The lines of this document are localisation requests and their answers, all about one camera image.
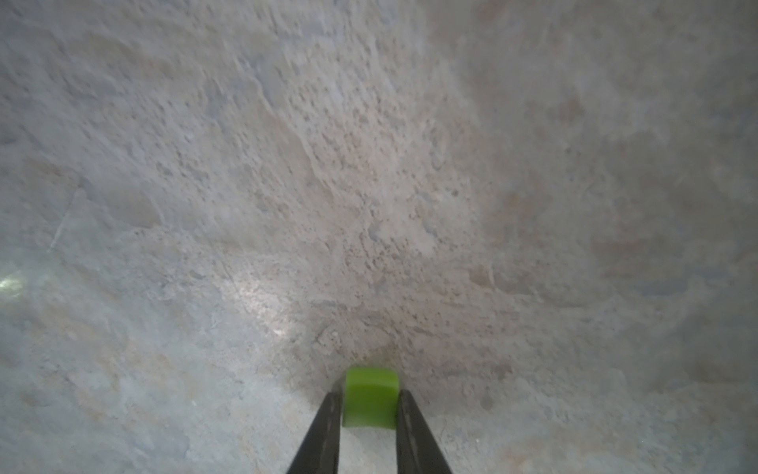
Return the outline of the green usb cap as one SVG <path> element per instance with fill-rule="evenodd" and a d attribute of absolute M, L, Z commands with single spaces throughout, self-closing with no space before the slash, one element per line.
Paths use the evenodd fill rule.
<path fill-rule="evenodd" d="M 343 388 L 343 426 L 395 430 L 401 390 L 391 369 L 351 367 Z"/>

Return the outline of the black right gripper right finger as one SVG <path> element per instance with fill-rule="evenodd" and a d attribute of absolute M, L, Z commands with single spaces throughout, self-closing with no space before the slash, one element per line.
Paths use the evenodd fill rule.
<path fill-rule="evenodd" d="M 416 399 L 407 389 L 399 395 L 396 452 L 399 474 L 452 474 Z"/>

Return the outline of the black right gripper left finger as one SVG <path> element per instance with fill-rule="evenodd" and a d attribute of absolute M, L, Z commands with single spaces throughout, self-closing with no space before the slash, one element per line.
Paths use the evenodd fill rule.
<path fill-rule="evenodd" d="M 287 474 L 337 474 L 343 394 L 329 392 L 298 448 Z"/>

